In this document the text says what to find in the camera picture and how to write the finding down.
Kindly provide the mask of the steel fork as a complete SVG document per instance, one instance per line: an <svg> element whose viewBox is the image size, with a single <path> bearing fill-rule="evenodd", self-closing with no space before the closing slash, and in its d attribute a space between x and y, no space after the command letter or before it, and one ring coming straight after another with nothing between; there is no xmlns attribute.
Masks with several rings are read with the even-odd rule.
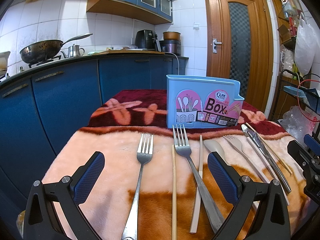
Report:
<svg viewBox="0 0 320 240"><path fill-rule="evenodd" d="M152 155L153 135L148 133L142 134L137 149L137 160L140 163L140 171L130 213L127 218L121 239L138 239L138 206L143 167L145 164L151 161Z"/></svg>
<svg viewBox="0 0 320 240"><path fill-rule="evenodd" d="M221 214L219 208L217 207L216 203L213 201L207 187L205 186L202 178L200 177L194 162L192 161L191 155L191 148L189 145L189 140L187 137L187 133L185 130L184 125L176 125L172 126L173 137L174 137L174 146L176 152L187 159L191 170L193 172L195 181L197 183L197 187L199 189L202 202L204 204L204 208L206 210L208 219L210 221L210 225L214 233L217 233L220 226L224 222L224 217Z"/></svg>

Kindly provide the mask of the black metal rack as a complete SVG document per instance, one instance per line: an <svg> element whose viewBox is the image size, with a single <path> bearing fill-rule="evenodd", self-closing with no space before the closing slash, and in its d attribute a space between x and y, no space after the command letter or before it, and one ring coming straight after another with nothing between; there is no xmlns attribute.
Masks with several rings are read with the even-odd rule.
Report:
<svg viewBox="0 0 320 240"><path fill-rule="evenodd" d="M300 72L283 69L277 79L276 98L274 99L269 119L278 121L284 111L297 105L319 116L319 92L310 88L311 78L319 75L308 73L301 76Z"/></svg>

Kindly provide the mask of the beige plastic spoon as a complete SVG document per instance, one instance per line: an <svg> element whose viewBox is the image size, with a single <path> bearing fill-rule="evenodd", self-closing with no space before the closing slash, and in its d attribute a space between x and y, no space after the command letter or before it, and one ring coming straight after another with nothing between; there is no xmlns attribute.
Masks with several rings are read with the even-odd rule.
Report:
<svg viewBox="0 0 320 240"><path fill-rule="evenodd" d="M204 145L208 149L209 152L217 152L220 157L224 160L224 162L228 165L228 161L226 160L225 152L222 146L214 139L206 139L204 141Z"/></svg>

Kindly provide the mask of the blue plastic utensil box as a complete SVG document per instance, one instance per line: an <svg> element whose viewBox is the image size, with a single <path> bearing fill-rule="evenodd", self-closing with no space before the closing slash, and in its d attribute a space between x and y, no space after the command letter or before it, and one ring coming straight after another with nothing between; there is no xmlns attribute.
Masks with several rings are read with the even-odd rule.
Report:
<svg viewBox="0 0 320 240"><path fill-rule="evenodd" d="M240 82L219 77L167 75L167 127L223 128L239 122Z"/></svg>

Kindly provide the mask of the wooden shelf with items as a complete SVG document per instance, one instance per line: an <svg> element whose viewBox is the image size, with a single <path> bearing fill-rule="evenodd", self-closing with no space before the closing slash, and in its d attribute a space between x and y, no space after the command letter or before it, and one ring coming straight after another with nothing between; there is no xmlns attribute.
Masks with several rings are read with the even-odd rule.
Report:
<svg viewBox="0 0 320 240"><path fill-rule="evenodd" d="M278 23L280 44L290 50L296 46L300 17L305 17L299 0L272 0Z"/></svg>

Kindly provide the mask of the wooden door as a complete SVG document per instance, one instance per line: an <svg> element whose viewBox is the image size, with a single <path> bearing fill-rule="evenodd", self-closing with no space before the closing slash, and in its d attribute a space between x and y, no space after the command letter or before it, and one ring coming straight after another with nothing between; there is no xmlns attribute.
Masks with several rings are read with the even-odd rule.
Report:
<svg viewBox="0 0 320 240"><path fill-rule="evenodd" d="M273 36L267 0L205 0L207 76L240 82L240 95L266 109L273 69ZM213 53L213 39L217 54Z"/></svg>

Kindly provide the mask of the black wok pan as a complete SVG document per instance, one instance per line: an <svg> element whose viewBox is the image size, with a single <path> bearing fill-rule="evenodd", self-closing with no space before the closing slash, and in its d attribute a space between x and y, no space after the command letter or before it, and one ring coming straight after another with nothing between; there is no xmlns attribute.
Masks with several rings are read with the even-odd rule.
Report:
<svg viewBox="0 0 320 240"><path fill-rule="evenodd" d="M27 64L37 64L55 57L64 44L75 40L81 40L83 38L90 37L91 35L92 34L83 34L75 36L65 42L61 40L44 40L36 42L23 48L20 51L20 56L22 61Z"/></svg>

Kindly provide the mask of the brown pot on cooker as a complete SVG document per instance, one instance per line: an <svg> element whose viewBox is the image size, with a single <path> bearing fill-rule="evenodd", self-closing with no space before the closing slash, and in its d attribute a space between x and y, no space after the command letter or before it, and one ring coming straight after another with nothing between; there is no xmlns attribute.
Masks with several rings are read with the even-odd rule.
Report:
<svg viewBox="0 0 320 240"><path fill-rule="evenodd" d="M165 31L163 32L163 40L181 40L181 33L175 31Z"/></svg>

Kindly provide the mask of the white pot on stove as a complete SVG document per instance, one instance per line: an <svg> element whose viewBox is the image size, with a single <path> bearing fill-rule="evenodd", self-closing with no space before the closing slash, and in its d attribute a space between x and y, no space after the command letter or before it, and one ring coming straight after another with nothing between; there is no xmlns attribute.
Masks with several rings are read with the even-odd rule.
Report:
<svg viewBox="0 0 320 240"><path fill-rule="evenodd" d="M10 51L0 53L0 77L3 77L7 72L9 55Z"/></svg>

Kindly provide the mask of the steel table knife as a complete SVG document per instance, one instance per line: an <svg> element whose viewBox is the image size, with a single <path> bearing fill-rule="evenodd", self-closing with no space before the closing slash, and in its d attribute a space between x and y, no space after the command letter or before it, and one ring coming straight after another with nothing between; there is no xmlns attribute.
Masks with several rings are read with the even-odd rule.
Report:
<svg viewBox="0 0 320 240"><path fill-rule="evenodd" d="M247 137L247 141L252 146L252 148L255 150L257 155L259 155L259 158L262 160L262 162L265 164L265 166L268 168L270 174L272 174L274 179L278 179L281 183L281 186L283 190L286 193L291 192L291 187L285 178L284 174L280 170L277 163L274 161L266 147L264 146L262 140L258 137L257 133L255 133L252 129L250 129L247 125L242 124L241 129L245 136Z"/></svg>

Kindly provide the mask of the black air fryer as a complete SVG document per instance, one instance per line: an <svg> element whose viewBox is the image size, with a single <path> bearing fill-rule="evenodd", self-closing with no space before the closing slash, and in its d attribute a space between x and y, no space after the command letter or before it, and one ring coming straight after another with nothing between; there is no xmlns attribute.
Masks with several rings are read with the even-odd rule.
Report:
<svg viewBox="0 0 320 240"><path fill-rule="evenodd" d="M161 52L161 46L157 34L153 30L139 30L136 33L135 46L139 49Z"/></svg>

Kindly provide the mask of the beige plastic fork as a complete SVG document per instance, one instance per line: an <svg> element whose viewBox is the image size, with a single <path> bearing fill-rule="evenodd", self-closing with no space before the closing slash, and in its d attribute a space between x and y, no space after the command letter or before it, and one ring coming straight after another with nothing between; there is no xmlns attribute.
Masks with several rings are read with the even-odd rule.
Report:
<svg viewBox="0 0 320 240"><path fill-rule="evenodd" d="M263 174L260 168L255 163L253 163L251 158L244 152L242 147L242 142L239 139L231 135L224 135L223 137L231 144L231 146L236 151L238 151L249 162L249 164L254 168L255 172L258 174L258 176L263 182L265 183L270 182L270 180Z"/></svg>

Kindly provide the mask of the blue base cabinets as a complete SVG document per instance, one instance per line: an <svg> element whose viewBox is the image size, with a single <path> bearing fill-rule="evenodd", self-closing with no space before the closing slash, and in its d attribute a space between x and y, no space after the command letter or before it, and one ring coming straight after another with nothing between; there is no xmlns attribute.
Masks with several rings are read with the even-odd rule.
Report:
<svg viewBox="0 0 320 240"><path fill-rule="evenodd" d="M14 237L32 183L91 114L124 89L165 89L185 57L92 56L33 67L1 82L1 221Z"/></svg>

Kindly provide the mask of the steel teapot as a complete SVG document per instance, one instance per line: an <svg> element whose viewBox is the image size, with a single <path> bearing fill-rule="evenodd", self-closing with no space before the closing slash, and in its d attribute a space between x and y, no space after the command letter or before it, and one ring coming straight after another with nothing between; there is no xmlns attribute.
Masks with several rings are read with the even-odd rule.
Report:
<svg viewBox="0 0 320 240"><path fill-rule="evenodd" d="M73 44L72 46L68 47L68 53L65 54L63 51L61 51L63 54L63 57L66 58L76 58L76 57L82 57L85 54L85 49L80 48L79 45Z"/></svg>

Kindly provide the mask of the gas stove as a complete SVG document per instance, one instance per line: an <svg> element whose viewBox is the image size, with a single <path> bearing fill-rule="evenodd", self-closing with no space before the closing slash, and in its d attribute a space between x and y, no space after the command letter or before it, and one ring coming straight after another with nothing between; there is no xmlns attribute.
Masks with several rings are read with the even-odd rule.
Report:
<svg viewBox="0 0 320 240"><path fill-rule="evenodd" d="M29 66L29 68L33 68L33 67L37 67L37 66L40 66L40 65L43 65L43 64L51 63L51 62L54 62L54 61L57 61L57 60L60 60L60 59L61 59L61 55L57 55L55 57L52 57L51 59L47 59L47 60L41 61L39 63L28 64L28 66Z"/></svg>

